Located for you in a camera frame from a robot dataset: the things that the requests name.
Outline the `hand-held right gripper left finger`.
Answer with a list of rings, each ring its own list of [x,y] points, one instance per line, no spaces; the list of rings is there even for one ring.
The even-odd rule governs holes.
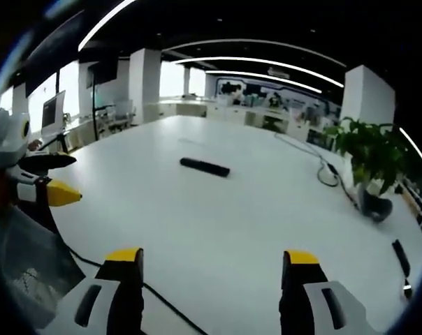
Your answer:
[[[121,249],[60,301],[54,319],[39,333],[142,334],[143,310],[143,249]]]

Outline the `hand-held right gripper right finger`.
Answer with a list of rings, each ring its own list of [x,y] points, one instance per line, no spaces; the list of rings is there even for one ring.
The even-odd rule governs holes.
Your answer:
[[[376,334],[366,310],[340,282],[327,279],[318,258],[286,250],[279,319],[282,334]]]

